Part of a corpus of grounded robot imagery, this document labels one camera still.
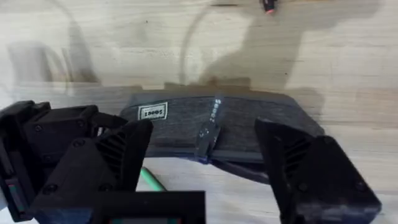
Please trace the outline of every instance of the black plastic housing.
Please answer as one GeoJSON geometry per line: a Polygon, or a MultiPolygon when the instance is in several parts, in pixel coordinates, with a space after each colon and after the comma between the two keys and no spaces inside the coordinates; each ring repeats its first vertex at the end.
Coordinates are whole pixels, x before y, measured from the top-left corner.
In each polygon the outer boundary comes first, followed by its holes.
{"type": "Polygon", "coordinates": [[[259,119],[256,133],[283,224],[367,224],[381,211],[333,138],[259,119]]]}

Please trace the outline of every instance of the white label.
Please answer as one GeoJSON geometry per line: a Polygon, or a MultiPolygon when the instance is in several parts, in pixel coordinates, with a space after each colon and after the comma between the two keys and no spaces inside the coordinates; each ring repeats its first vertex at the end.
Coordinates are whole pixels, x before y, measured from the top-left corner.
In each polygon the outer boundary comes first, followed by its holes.
{"type": "Polygon", "coordinates": [[[166,119],[167,102],[156,105],[145,105],[138,107],[138,120],[141,119],[166,119]]]}

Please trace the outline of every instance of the wooden surface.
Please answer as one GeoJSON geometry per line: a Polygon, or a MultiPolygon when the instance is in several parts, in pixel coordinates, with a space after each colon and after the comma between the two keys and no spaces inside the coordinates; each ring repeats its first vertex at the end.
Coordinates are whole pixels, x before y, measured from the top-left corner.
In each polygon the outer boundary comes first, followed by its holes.
{"type": "MultiPolygon", "coordinates": [[[[179,84],[286,93],[382,200],[375,223],[398,223],[397,10],[396,0],[280,0],[274,16],[257,0],[0,0],[0,106],[118,113],[131,93],[179,84]]],[[[269,186],[178,159],[146,166],[169,189],[206,190],[208,223],[278,223],[269,186]]]]}

